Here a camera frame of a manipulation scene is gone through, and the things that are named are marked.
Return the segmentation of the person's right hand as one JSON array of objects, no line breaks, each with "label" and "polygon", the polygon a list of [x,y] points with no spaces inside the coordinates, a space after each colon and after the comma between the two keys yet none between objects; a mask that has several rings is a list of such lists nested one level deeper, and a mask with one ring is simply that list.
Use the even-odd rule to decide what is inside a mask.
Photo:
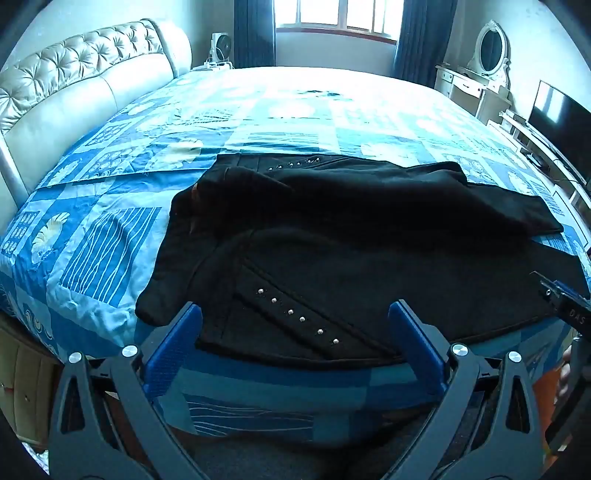
[{"label": "person's right hand", "polygon": [[558,369],[558,381],[555,391],[555,396],[553,400],[553,404],[557,405],[560,400],[562,400],[568,393],[569,386],[569,377],[571,372],[571,354],[572,354],[572,346],[569,346],[562,355],[562,363],[560,368]]}]

